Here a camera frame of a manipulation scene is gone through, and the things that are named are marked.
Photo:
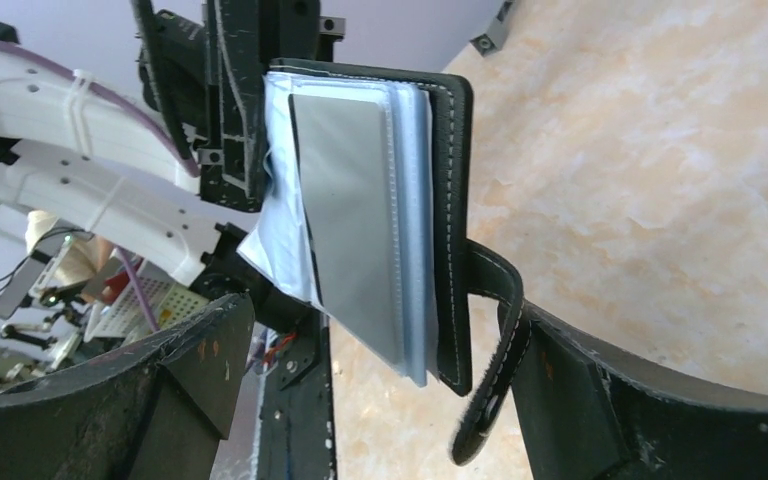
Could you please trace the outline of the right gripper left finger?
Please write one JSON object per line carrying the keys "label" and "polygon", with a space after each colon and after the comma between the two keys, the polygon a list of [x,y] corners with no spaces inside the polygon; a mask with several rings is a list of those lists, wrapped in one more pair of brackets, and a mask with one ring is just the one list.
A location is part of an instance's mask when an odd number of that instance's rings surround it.
{"label": "right gripper left finger", "polygon": [[254,309],[166,330],[0,394],[0,479],[206,479],[230,434]]}

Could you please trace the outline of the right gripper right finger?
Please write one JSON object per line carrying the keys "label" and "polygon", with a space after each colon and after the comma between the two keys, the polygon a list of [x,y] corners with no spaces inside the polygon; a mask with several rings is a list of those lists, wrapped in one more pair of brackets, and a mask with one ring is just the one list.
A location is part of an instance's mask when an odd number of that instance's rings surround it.
{"label": "right gripper right finger", "polygon": [[537,479],[768,479],[768,395],[664,367],[527,304],[512,387]]}

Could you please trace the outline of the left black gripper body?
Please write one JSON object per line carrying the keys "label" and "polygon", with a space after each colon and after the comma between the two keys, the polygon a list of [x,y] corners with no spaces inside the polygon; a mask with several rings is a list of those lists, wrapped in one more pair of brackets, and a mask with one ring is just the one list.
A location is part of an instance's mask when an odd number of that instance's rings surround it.
{"label": "left black gripper body", "polygon": [[[184,131],[186,126],[191,126],[204,132],[208,117],[204,79],[206,44],[204,27],[170,10],[154,9],[154,12],[167,65],[168,83],[171,86]],[[139,54],[138,73],[141,80],[140,63]],[[146,103],[155,110],[154,99],[150,93],[144,93],[144,87],[142,94]]]}

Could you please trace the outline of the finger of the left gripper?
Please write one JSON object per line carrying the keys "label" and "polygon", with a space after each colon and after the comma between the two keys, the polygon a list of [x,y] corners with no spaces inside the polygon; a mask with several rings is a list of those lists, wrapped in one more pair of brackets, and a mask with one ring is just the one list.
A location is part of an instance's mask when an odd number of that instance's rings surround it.
{"label": "finger of the left gripper", "polygon": [[153,4],[149,0],[131,0],[130,5],[138,37],[142,42],[140,65],[144,93],[150,93],[154,99],[154,108],[163,119],[177,158],[182,163],[195,163],[168,83],[167,65]]}
{"label": "finger of the left gripper", "polygon": [[277,58],[330,61],[342,17],[318,1],[207,1],[205,82],[208,143],[199,150],[203,200],[260,210],[265,197],[264,75]]}

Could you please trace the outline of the black leather card holder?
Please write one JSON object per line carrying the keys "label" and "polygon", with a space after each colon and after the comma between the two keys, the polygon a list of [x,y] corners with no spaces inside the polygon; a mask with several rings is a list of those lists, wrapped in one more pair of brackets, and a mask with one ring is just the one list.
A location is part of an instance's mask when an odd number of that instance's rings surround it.
{"label": "black leather card holder", "polygon": [[468,464],[532,338],[519,272],[466,234],[470,83],[284,58],[264,87],[269,185],[239,254],[416,385],[468,396]]}

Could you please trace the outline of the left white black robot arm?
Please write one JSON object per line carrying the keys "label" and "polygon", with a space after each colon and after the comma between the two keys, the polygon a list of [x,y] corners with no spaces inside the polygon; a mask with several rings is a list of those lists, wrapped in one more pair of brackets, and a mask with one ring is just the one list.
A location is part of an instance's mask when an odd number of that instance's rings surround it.
{"label": "left white black robot arm", "polygon": [[238,254],[246,232],[160,199],[112,164],[208,203],[263,211],[265,74],[275,60],[320,58],[333,38],[320,5],[207,1],[198,23],[149,1],[131,9],[139,100],[22,47],[0,22],[0,202],[50,212],[209,299],[247,295],[258,320],[289,331],[306,310]]}

